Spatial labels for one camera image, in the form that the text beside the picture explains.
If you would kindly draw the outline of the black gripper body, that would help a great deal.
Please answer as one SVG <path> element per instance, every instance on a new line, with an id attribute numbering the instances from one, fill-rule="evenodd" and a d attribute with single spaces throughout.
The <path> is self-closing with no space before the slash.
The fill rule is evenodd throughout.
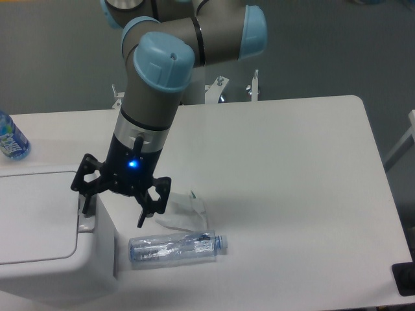
<path id="1" fill-rule="evenodd" d="M 104 181 L 110 181 L 110 190 L 127 196 L 144 195 L 153 186 L 155 171 L 161 150 L 138 153 L 123 145 L 113 135 L 108 154 L 100 169 Z"/>

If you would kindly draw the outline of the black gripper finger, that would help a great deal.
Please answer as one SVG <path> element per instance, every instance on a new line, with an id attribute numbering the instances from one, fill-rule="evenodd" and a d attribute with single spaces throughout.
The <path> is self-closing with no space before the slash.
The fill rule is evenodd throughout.
<path id="1" fill-rule="evenodd" d="M 154 187 L 159 196 L 157 200 L 153 200 L 148 191 L 151 187 Z M 145 218 L 152 217 L 154 213 L 163 214 L 165 212 L 170 191 L 170 177 L 150 178 L 146 180 L 146 183 L 140 183 L 134 187 L 134 198 L 142 208 L 137 221 L 138 228 L 142 228 Z"/>
<path id="2" fill-rule="evenodd" d="M 94 215 L 95 211 L 90 212 L 92 197 L 96 194 L 100 194 L 110 189 L 112 180 L 107 175 L 104 163 L 99 162 L 93 155 L 85 154 L 82 158 L 80 165 L 75 173 L 75 177 L 71 184 L 71 190 L 78 192 L 84 197 L 84 204 L 82 207 L 82 213 L 86 216 Z M 85 181 L 84 177 L 89 174 L 94 174 L 96 171 L 104 174 L 93 179 L 92 181 Z"/>

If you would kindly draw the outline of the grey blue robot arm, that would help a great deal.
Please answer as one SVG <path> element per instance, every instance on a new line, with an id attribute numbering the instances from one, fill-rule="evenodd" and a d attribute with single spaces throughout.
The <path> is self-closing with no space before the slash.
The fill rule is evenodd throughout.
<path id="1" fill-rule="evenodd" d="M 106 159 L 86 154 L 71 189 L 88 217 L 97 194 L 133 197 L 142 224 L 167 206 L 171 179 L 153 173 L 193 70 L 261 54 L 267 22 L 242 1 L 102 1 L 101 8 L 123 30 L 128 83 Z"/>

